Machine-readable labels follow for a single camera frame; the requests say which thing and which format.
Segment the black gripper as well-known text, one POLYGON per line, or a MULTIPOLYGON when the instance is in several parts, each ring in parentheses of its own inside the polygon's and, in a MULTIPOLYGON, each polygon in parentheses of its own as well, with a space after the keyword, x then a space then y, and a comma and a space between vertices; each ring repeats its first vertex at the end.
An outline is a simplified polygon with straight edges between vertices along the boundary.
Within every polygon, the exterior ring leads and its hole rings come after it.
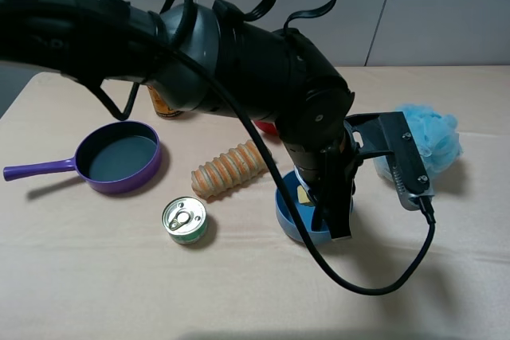
POLYGON ((349 124, 286 124, 284 146, 296 176, 315 206, 311 229, 321 231, 324 214, 333 240, 351 237, 351 203, 359 144, 349 124))

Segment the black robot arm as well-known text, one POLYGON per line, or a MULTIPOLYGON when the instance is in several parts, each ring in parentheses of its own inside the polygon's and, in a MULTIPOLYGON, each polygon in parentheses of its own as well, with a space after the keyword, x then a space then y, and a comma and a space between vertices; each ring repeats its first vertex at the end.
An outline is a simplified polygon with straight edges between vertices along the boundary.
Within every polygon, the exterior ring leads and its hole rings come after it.
POLYGON ((150 85, 172 108, 272 121, 316 208, 312 226, 348 237, 355 146, 345 119, 354 95, 298 29, 255 26, 276 0, 245 13, 216 0, 166 0, 158 12, 124 0, 1 0, 1 58, 84 85, 116 119, 105 80, 150 85))

